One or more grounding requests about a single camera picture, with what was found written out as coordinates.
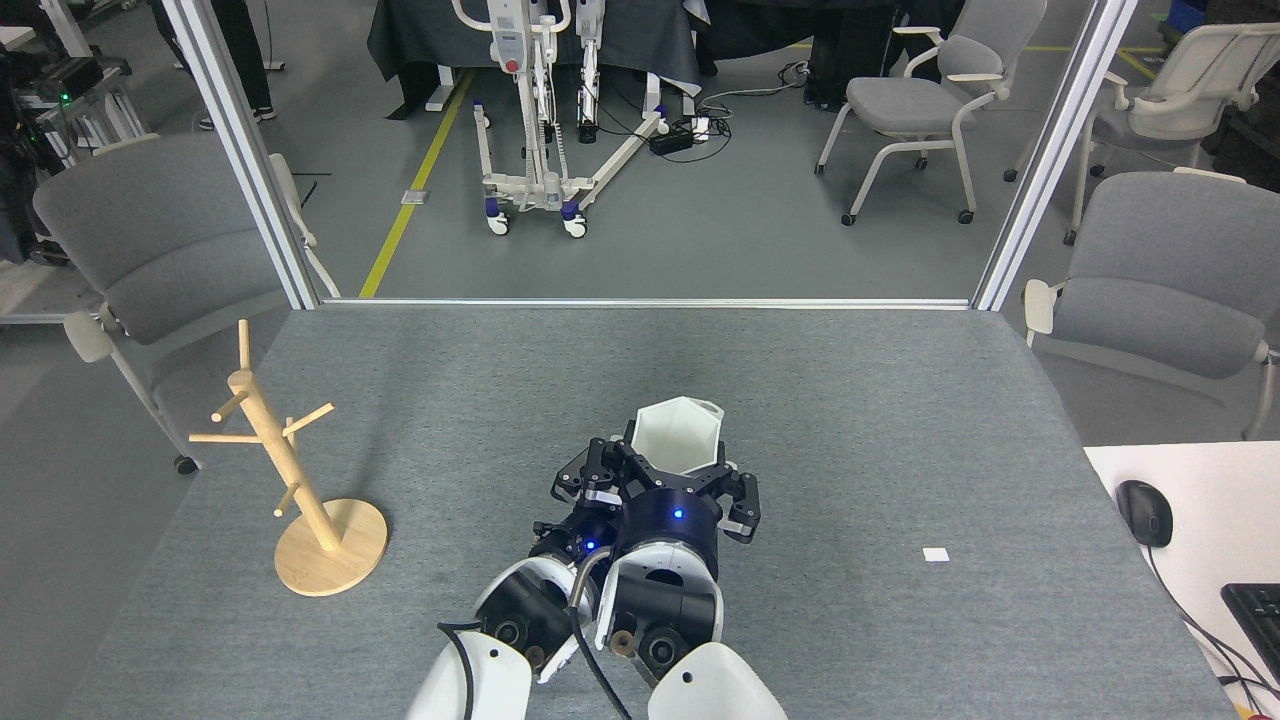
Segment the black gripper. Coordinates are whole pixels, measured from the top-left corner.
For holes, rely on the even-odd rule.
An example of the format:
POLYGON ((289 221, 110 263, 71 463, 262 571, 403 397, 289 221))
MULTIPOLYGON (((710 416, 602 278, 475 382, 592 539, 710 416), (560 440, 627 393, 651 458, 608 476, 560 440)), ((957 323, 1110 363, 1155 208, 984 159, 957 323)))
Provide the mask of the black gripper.
POLYGON ((750 544, 762 520, 758 480, 732 461, 686 478, 662 471, 623 439, 605 442, 605 469, 623 502, 614 552, 621 557, 640 544, 680 542, 703 561, 717 561, 717 528, 741 544, 750 544))
MULTIPOLYGON (((566 503, 605 503, 605 446, 589 445, 553 479, 552 496, 566 503)), ((620 530, 617 506, 575 507, 561 521, 535 521, 530 557, 580 564, 589 553, 612 546, 620 530)))

